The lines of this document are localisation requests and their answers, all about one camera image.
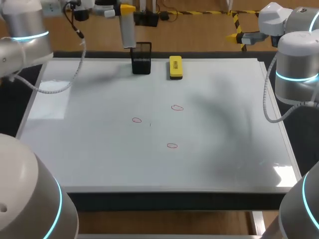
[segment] red circle drawing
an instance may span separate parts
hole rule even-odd
[[[167,146],[168,148],[177,148],[177,144],[174,143],[168,143]]]
[[[178,106],[178,105],[171,106],[171,109],[175,110],[175,111],[183,111],[184,110],[184,108],[182,106]]]
[[[142,123],[142,120],[140,118],[133,118],[132,121],[134,123]]]

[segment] blue led ring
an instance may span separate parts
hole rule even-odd
[[[316,221],[315,217],[313,216],[313,214],[310,211],[310,208],[308,206],[307,200],[306,200],[306,193],[305,193],[305,184],[306,184],[306,178],[308,176],[308,173],[305,175],[304,181],[303,181],[303,200],[304,200],[304,205],[306,208],[306,211],[311,219],[311,221],[314,223],[314,225],[317,227],[317,229],[319,230],[319,224]]]
[[[312,76],[309,78],[302,78],[302,79],[285,77],[285,76],[280,75],[277,71],[276,71],[276,75],[284,80],[287,80],[287,81],[310,81],[310,80],[314,80],[319,74],[316,74],[315,76]]]
[[[31,40],[31,39],[39,38],[42,36],[46,36],[47,34],[49,34],[49,31],[47,31],[45,33],[38,34],[38,35],[34,35],[34,36],[13,37],[13,39],[16,41]]]
[[[61,214],[61,209],[62,209],[62,191],[61,191],[61,187],[58,183],[58,181],[56,181],[56,184],[58,185],[58,188],[59,188],[59,192],[60,192],[60,204],[59,204],[59,209],[58,209],[58,213],[56,214],[56,217],[55,217],[55,220],[50,228],[50,230],[47,232],[47,234],[45,235],[45,237],[43,239],[48,239],[49,236],[51,235],[51,233],[53,232],[53,229],[55,228],[58,220],[59,220],[59,217],[60,217],[60,214]]]

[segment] whiteboard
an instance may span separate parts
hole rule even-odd
[[[60,89],[78,59],[53,59],[42,89]],[[168,59],[133,75],[130,59],[86,59],[61,94],[33,93],[18,136],[67,192],[288,191],[300,178],[283,123],[263,115],[257,59]],[[279,110],[271,87],[267,108]]]

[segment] yellow and black tape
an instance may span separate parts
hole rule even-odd
[[[243,33],[243,31],[242,31],[240,24],[239,24],[238,13],[232,12],[232,16],[233,16],[233,20],[235,23],[237,34],[239,34],[239,36],[240,36]],[[240,48],[241,48],[241,51],[247,51],[247,47],[245,44],[240,44]]]
[[[243,39],[244,33],[234,33],[229,36],[226,36],[226,40],[235,43],[235,44],[241,44]]]

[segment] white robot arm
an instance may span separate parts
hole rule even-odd
[[[103,10],[104,17],[120,16],[124,48],[135,47],[133,12],[135,7],[119,0],[117,5]],[[49,32],[44,26],[44,16],[63,14],[67,0],[2,0],[1,15],[10,37],[0,40],[0,77],[22,68],[43,64],[53,57]],[[87,20],[94,0],[73,1],[75,17]]]

